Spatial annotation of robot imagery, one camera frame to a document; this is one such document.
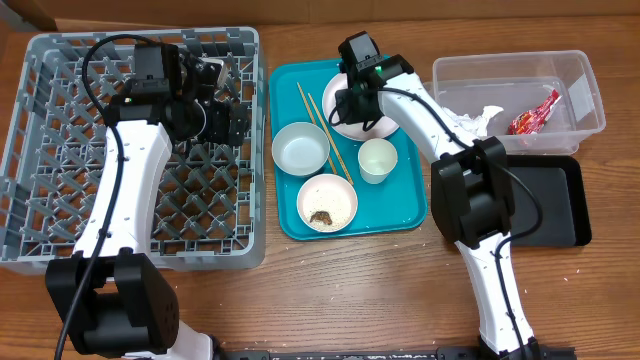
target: black container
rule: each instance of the black container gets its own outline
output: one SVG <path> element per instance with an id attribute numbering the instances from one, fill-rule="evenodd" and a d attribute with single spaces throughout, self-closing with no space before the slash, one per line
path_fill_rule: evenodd
<path id="1" fill-rule="evenodd" d="M 582 172 L 570 156 L 509 155 L 509 168 L 538 197 L 543 210 L 540 229 L 518 239 L 514 246 L 584 246 L 591 242 L 591 225 Z M 531 199 L 515 183 L 516 212 L 511 233 L 530 228 L 536 221 Z"/>

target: wooden chopstick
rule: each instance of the wooden chopstick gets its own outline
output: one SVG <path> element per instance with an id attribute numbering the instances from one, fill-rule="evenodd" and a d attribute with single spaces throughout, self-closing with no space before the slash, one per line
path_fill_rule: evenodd
<path id="1" fill-rule="evenodd" d="M 316 119 L 313 117 L 313 113 L 311 112 L 311 108 L 309 107 L 309 103 L 307 102 L 307 98 L 304 96 L 304 91 L 302 91 L 300 83 L 298 83 L 298 90 L 300 90 L 300 96 L 302 96 L 302 101 L 304 101 L 304 106 L 306 106 L 307 108 L 307 112 L 309 113 L 311 122 L 313 123 L 313 125 L 318 126 L 318 124 L 316 124 Z M 338 170 L 336 170 L 336 166 L 333 164 L 333 160 L 331 160 L 331 153 L 329 153 L 329 165 L 331 165 L 331 171 L 333 171 L 333 175 L 338 175 Z"/>
<path id="2" fill-rule="evenodd" d="M 309 100 L 311 100 L 311 105 L 313 105 L 313 108 L 316 111 L 316 114 L 318 115 L 318 120 L 320 120 L 320 123 L 322 124 L 322 127 L 324 128 L 324 132 L 327 133 L 327 137 L 329 138 L 329 142 L 331 143 L 331 146 L 333 147 L 333 151 L 336 152 L 336 156 L 338 157 L 338 161 L 340 162 L 340 165 L 342 166 L 342 170 L 344 170 L 344 174 L 347 176 L 347 181 L 349 181 L 349 184 L 351 184 L 351 186 L 353 186 L 353 179 L 351 179 L 351 175 L 349 175 L 349 170 L 347 170 L 347 166 L 344 164 L 344 161 L 342 161 L 342 156 L 340 156 L 340 152 L 338 152 L 338 147 L 336 146 L 336 143 L 333 142 L 333 138 L 331 137 L 331 134 L 329 133 L 329 129 L 327 129 L 327 125 L 325 125 L 324 120 L 322 119 L 322 114 L 320 114 L 320 111 L 318 110 L 318 107 L 316 106 L 316 102 L 313 101 L 313 97 L 311 97 L 311 93 L 309 94 Z"/>

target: dish rack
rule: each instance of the dish rack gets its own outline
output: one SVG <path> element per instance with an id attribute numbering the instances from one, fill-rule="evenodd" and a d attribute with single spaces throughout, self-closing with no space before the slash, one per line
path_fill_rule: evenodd
<path id="1" fill-rule="evenodd" d="M 46 34 L 27 48 L 0 167 L 0 266 L 42 274 L 68 257 L 95 201 L 105 159 L 101 117 L 80 80 L 84 54 L 123 32 Z M 248 106 L 243 146 L 177 144 L 160 181 L 151 260 L 178 271 L 258 266 L 265 254 L 265 62 L 249 27 L 132 31 L 224 59 L 216 97 Z M 135 69 L 135 41 L 101 47 L 89 66 L 103 105 Z M 186 156 L 181 153 L 190 148 Z"/>

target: red wrapper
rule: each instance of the red wrapper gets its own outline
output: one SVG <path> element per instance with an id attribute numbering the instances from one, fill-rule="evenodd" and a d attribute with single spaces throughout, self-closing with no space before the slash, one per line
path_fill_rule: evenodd
<path id="1" fill-rule="evenodd" d="M 560 100 L 560 94 L 555 89 L 540 106 L 520 114 L 509 125 L 509 135 L 537 134 L 551 116 L 555 104 Z"/>

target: clear plastic bin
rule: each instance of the clear plastic bin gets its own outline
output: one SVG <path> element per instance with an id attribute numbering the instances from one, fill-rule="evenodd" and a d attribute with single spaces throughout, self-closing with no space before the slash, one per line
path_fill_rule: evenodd
<path id="1" fill-rule="evenodd" d="M 506 135 L 511 121 L 542 104 L 550 87 L 562 98 L 540 133 Z M 582 140 L 605 127 L 598 84 L 581 51 L 440 58 L 433 64 L 433 93 L 441 106 L 472 118 L 487 105 L 504 108 L 487 133 L 510 154 L 573 154 Z"/>

